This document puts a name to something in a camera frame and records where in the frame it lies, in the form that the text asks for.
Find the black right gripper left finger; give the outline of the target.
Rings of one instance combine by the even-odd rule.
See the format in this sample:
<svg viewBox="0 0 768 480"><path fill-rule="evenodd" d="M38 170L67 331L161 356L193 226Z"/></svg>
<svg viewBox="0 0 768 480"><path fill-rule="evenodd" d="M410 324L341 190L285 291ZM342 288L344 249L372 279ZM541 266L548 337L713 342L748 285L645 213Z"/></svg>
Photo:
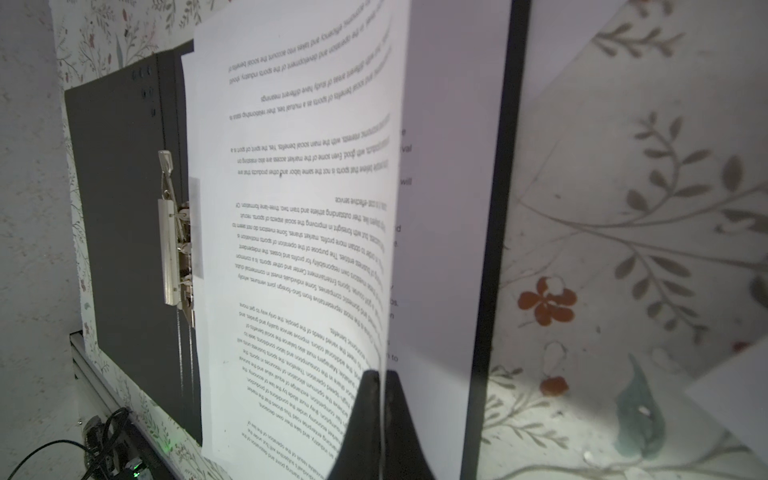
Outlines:
<svg viewBox="0 0 768 480"><path fill-rule="evenodd" d="M344 439L327 479L376 480L381 463L381 384L379 372L363 373Z"/></svg>

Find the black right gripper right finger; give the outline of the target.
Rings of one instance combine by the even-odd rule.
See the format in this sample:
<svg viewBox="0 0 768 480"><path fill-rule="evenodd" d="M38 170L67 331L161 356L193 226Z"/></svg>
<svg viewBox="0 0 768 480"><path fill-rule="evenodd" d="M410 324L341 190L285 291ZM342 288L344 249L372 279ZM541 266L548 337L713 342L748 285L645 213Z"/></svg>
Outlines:
<svg viewBox="0 0 768 480"><path fill-rule="evenodd" d="M432 480L399 375L386 372L383 400L383 467L385 480Z"/></svg>

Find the white printed paper sheet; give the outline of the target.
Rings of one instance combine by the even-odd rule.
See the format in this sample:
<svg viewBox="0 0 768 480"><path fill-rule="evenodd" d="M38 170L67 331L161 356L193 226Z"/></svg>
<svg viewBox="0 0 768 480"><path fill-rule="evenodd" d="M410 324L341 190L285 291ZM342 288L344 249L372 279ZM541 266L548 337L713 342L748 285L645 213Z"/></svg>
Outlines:
<svg viewBox="0 0 768 480"><path fill-rule="evenodd" d="M389 334L420 447L462 466L512 5L411 5Z"/></svg>
<svg viewBox="0 0 768 480"><path fill-rule="evenodd" d="M204 454L324 479L386 363L407 1L238 1L190 59Z"/></svg>
<svg viewBox="0 0 768 480"><path fill-rule="evenodd" d="M767 461L767 337L712 369L685 393Z"/></svg>

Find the teal folder with black inside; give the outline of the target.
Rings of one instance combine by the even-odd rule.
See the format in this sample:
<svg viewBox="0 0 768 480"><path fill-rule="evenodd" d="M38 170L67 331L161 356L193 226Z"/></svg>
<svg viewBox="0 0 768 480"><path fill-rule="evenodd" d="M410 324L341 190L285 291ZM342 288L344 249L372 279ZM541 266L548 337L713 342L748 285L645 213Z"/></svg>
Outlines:
<svg viewBox="0 0 768 480"><path fill-rule="evenodd" d="M491 337L496 309L514 142L531 5L512 5L496 159L481 277L461 472L479 466ZM84 336L92 358L105 355L181 428L160 447L179 474L224 478L202 455L198 328L164 303L157 200L158 151L172 153L174 187L187 199L188 128L182 58L191 43L149 56L70 89L66 112L84 223L94 310Z"/></svg>

